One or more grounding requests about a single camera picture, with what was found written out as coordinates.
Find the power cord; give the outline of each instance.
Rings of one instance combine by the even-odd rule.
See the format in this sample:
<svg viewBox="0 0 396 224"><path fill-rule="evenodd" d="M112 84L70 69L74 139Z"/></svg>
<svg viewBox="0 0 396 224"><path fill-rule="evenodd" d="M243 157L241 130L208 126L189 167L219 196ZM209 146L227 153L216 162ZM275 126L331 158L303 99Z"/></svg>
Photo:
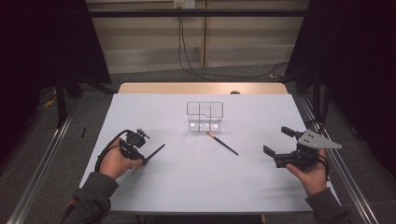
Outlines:
<svg viewBox="0 0 396 224"><path fill-rule="evenodd" d="M324 96L323 96L323 105L320 110L320 114L318 115L318 118L306 121L304 123L306 128L309 128L313 123L318 123L319 128L318 128L317 133L323 132L324 122L326 120L327 112L329 111L329 103L330 103L330 94L329 94L328 89L325 87Z"/></svg>
<svg viewBox="0 0 396 224"><path fill-rule="evenodd" d="M209 81L212 81L212 82L216 82L216 80L213 80L213 79L208 78L208 77L203 77L203 76L212 76L212 77L241 77L241 76L226 75L226 74L197 73L197 72L191 67L191 64L190 64L190 61L189 61L189 57L188 57L188 54L187 54L187 51L186 51L186 43L185 43L185 39L184 39L183 20L182 20L181 17L178 17L178 30L179 30L179 37L178 37L178 61L179 61L179 63L180 63L181 68L182 68L185 72L187 72L187 73L189 73L189 74L192 74L192 75L196 75L196 76L198 76L198 77L201 77L201 78L203 78L203 79L206 79L206 80L209 80ZM187 70L187 69L182 65L182 63L181 63L181 43L183 43L183 49L184 49L184 54L185 54L185 57L186 57L186 60L187 60L187 65L189 66L189 68L190 68L191 71ZM286 63L276 63L276 64L274 64L273 69L272 69L271 71L269 71L269 72L266 72L266 73L263 73L263 74L258 74L258 75L255 75L255 76L248 76L248 77L245 77L245 78L255 78L255 77L264 77L264 76L268 76L268 75L270 75L270 74L273 74L277 69L279 69L280 67L282 67L283 65L288 64L288 63L289 63L289 62L286 62Z"/></svg>

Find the black cable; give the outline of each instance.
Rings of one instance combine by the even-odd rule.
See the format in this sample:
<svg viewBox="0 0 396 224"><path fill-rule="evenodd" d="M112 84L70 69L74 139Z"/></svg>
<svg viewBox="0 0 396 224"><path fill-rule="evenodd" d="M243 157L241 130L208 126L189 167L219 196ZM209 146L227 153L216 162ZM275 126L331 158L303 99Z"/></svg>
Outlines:
<svg viewBox="0 0 396 224"><path fill-rule="evenodd" d="M113 149L113 148L115 148L115 147L121 147L121 146L114 146L114 147L109 148L108 150Z"/></svg>
<svg viewBox="0 0 396 224"><path fill-rule="evenodd" d="M318 122L317 119L311 119L311 120L309 120L309 121L305 121L305 122L304 122L305 128L308 129L309 127L312 126L313 123L316 123L316 122Z"/></svg>
<svg viewBox="0 0 396 224"><path fill-rule="evenodd" d="M318 154L318 156L320 156L323 160L321 160L320 158L318 158L318 162L322 163L325 168L326 168L326 180L329 181L329 175L330 175L330 168L329 168L329 163L327 162L326 158L320 154Z"/></svg>
<svg viewBox="0 0 396 224"><path fill-rule="evenodd" d="M189 73L189 74L191 74L191 75L195 75L195 76L198 76L198 77L201 77L201 78L203 78L203 79L206 79L206 80L209 80L209 81L212 81L212 82L214 82L215 80L212 80L212 79L210 79L210 78L207 78L207 77L202 77L201 75L199 75L199 74L197 74L197 73L195 73L195 71L191 68L191 65L190 65L190 62L189 62L189 57L187 56L187 51L186 51L186 44L185 44L185 42L184 42L184 32L183 32L183 21L182 21L182 19L181 19L181 17L178 17L178 62L179 62L179 64L180 64L180 66L181 66L181 68L185 71L185 72L187 72L187 73ZM186 68L184 68L184 66L183 66L183 64L181 63L181 57L180 57L180 55L181 55L181 37L183 36L183 45L184 45L184 51L185 51L185 54L186 54L186 59L187 59L187 63L188 63L188 65L189 65L189 67L190 67L190 69L191 69L191 71L188 71Z"/></svg>
<svg viewBox="0 0 396 224"><path fill-rule="evenodd" d="M303 62L303 64L298 69L296 69L292 73L289 73L286 76L282 77L278 82L289 83L289 82L295 81L297 79L297 77L299 77L302 73L306 73L308 69L309 69L309 65L307 65L307 62L305 60Z"/></svg>
<svg viewBox="0 0 396 224"><path fill-rule="evenodd" d="M324 97L323 97L323 106L320 111L320 127L318 133L323 132L324 121L326 120L327 112L329 111L329 103L330 103L330 94L327 88L325 88Z"/></svg>
<svg viewBox="0 0 396 224"><path fill-rule="evenodd" d="M213 79L210 79L210 78L207 78L207 77L202 77L202 76L214 76L214 77L240 77L240 76L225 75L225 74L212 74L212 73L197 73L197 72L195 72L195 70L191 67L191 64L190 64L190 61L189 61L189 57L188 57L187 51L186 51L186 43L185 43L185 40L184 40L183 20L182 20L181 17L179 17L179 18L178 18L178 21L179 21L179 23L178 23L178 31L179 31L179 37L178 37L178 61L179 61L179 63L180 63L181 68L182 68L185 72L187 72L187 73L189 73L189 74L192 74L192 75L196 75L196 76L198 76L198 77L204 78L204 79L209 80L209 81L212 81L212 82L216 82L216 80L213 80ZM186 56L187 64L188 64L188 66L189 66L189 68L190 68L190 70L191 70L192 72L191 72L191 71L188 71L186 68L184 68L184 66L183 66L182 63L181 63L181 58L180 58L180 54L181 54L181 42L183 42L184 53L185 53L185 56ZM259 75L256 75L256 76L250 76L250 77L246 77L246 78L264 77L264 76L270 75L271 73L275 72L275 70L279 69L281 66L283 66L284 64L288 64L288 63L289 63L289 62L286 62L286 63L276 63L276 64L274 64L273 69L272 69L271 71L269 71L269 72L267 72L267 73L264 73L264 74L259 74Z"/></svg>
<svg viewBox="0 0 396 224"><path fill-rule="evenodd" d="M110 146L117 140L117 138L119 138L123 133L130 133L130 132L131 132L131 131L129 131L129 130L124 130L124 131L120 132L119 134L117 134L117 136L115 136L115 137L113 138L113 140L111 140L111 141L107 144L107 146L105 147L105 149L103 149L103 151L101 152L101 154L98 156L98 160L96 161L95 169L94 169L95 172L99 172L100 164L102 164L103 158L106 156L107 152L111 149L111 148L109 148L109 147L110 147Z"/></svg>

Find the clear plastic box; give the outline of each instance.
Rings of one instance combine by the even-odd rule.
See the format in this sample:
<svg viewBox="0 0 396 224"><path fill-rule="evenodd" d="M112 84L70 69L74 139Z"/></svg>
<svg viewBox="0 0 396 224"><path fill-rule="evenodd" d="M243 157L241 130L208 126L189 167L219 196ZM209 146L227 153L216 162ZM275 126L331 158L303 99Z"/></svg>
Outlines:
<svg viewBox="0 0 396 224"><path fill-rule="evenodd" d="M190 132L221 132L223 102L187 102Z"/></svg>

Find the aluminum rail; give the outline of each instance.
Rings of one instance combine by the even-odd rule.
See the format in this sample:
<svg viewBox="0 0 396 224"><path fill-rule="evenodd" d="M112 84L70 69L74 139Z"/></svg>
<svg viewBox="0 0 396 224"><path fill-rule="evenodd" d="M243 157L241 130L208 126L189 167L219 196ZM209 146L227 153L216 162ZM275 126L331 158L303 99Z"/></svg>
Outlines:
<svg viewBox="0 0 396 224"><path fill-rule="evenodd" d="M64 124L55 131L55 134L53 135L52 140L47 147L43 159L35 170L35 174L33 175L28 187L26 188L25 192L22 194L20 200L14 208L14 211L8 219L7 224L22 224L26 219L27 214L35 200L35 196L40 190L40 187L44 181L44 177L56 154L56 151L62 140L64 139L64 135L69 127L71 118L76 112L77 104L78 102L74 102L72 104L70 113L66 117Z"/></svg>
<svg viewBox="0 0 396 224"><path fill-rule="evenodd" d="M307 9L90 9L89 11L35 11L39 16L91 18L128 17L305 17L322 16L330 11Z"/></svg>
<svg viewBox="0 0 396 224"><path fill-rule="evenodd" d="M315 115L313 112L313 106L311 102L308 100L307 97L301 97L302 103L304 105L304 109L308 116L314 120ZM314 122L314 127L318 131L319 124ZM327 131L322 128L322 136L332 140L327 133ZM326 150L329 158L331 158L333 166L337 173L340 175L346 190L349 193L353 203L355 204L356 208L358 209L359 213L361 214L361 218L363 219L365 224L378 224L378 220L375 217L373 209L371 208L369 202L367 201L366 197L361 192L358 184L356 183L355 179L352 177L352 174L347 169L346 164L344 163L341 155L338 153L337 149L330 149Z"/></svg>

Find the white table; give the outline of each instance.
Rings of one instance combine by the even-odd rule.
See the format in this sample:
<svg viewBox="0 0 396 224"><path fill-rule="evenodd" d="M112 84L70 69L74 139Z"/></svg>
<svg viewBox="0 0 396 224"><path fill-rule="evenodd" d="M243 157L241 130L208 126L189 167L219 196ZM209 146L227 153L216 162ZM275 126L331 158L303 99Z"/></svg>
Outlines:
<svg viewBox="0 0 396 224"><path fill-rule="evenodd" d="M188 101L224 103L217 137L188 132ZM150 94L119 93L113 98L87 170L117 133L143 128L151 139L139 150L145 156L162 144L146 167L118 179L112 211L139 214L261 214L310 211L301 183L278 169L262 145L289 153L296 141L280 131L304 131L288 94Z"/></svg>

